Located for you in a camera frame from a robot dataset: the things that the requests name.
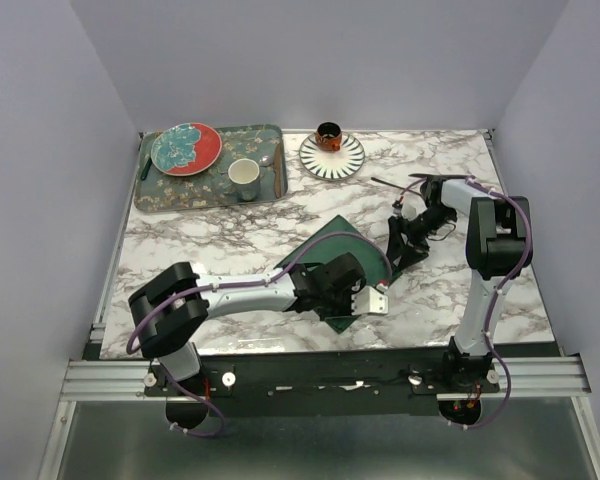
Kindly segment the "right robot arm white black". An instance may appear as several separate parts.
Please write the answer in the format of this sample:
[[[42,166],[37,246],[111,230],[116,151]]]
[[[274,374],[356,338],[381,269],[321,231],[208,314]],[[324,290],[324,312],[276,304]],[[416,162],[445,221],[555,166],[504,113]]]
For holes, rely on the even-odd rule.
[[[465,255],[471,285],[460,326],[450,342],[450,350],[459,357],[444,362],[439,370],[442,384],[460,392],[477,375],[472,362],[463,357],[491,353],[491,337],[510,283],[531,263],[529,202],[489,189],[471,176],[415,177],[425,210],[417,214],[404,196],[394,201],[386,256],[398,275],[429,256],[430,237],[441,227],[455,223],[460,214],[467,217]]]

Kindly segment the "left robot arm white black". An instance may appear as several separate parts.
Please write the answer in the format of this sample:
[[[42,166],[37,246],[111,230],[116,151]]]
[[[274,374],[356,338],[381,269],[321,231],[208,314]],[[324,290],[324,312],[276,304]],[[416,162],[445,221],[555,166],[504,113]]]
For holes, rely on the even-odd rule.
[[[251,311],[348,315],[353,287],[364,283],[364,269],[351,253],[326,264],[295,263],[237,277],[198,275],[179,262],[129,298],[135,329],[127,352],[158,360],[168,384],[189,395],[202,380],[201,360],[189,340],[204,321]]]

